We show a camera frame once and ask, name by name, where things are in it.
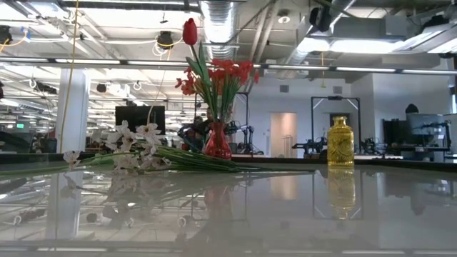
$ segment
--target black screen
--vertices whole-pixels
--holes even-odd
[[[116,106],[116,125],[121,125],[122,121],[128,121],[130,131],[146,125],[150,106]],[[165,135],[165,106],[154,106],[151,112],[151,123],[157,124],[157,129],[161,135]]]

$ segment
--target flower bouquet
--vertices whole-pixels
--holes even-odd
[[[198,94],[211,110],[212,133],[206,144],[205,154],[230,159],[231,149],[225,140],[224,128],[230,118],[235,95],[248,81],[253,64],[250,61],[233,62],[214,59],[209,69],[201,43],[198,54],[195,51],[196,38],[196,25],[190,18],[184,24],[183,39],[191,47],[194,58],[186,57],[189,67],[184,73],[187,74],[187,79],[177,79],[176,88],[181,87],[184,95]],[[257,72],[254,75],[254,81],[258,82]]]

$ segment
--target vase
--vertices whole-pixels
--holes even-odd
[[[354,165],[354,133],[346,125],[346,117],[334,117],[328,130],[327,163],[329,166]]]
[[[213,122],[210,124],[211,135],[209,136],[208,143],[206,143],[205,154],[216,158],[226,160],[231,159],[231,149],[226,141],[224,122]]]

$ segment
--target glossy table surface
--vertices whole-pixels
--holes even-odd
[[[457,255],[452,173],[288,166],[3,181],[0,256]]]

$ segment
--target computer monitor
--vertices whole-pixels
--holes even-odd
[[[116,125],[121,125],[122,121],[128,121],[130,131],[146,125],[150,106],[116,106]],[[157,124],[157,129],[161,135],[165,135],[165,106],[154,106],[151,112],[151,123]]]
[[[444,123],[444,116],[440,114],[407,114],[406,120],[413,135],[442,135],[446,129],[439,124]]]

